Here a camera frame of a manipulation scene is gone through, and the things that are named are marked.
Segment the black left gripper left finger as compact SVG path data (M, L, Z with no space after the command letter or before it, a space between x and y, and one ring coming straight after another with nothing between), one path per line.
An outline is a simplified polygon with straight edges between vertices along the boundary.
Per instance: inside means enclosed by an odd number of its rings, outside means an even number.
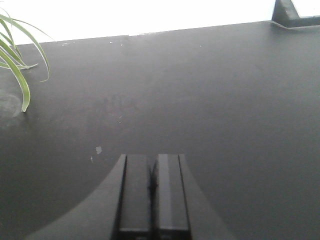
M120 155L124 160L113 240L151 238L150 170L143 154Z

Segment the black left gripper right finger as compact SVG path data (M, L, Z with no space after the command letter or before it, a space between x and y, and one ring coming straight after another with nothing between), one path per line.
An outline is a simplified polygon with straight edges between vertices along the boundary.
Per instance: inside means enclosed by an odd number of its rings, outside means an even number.
M154 181L155 238L157 240L190 240L191 230L180 159L177 154L158 155Z

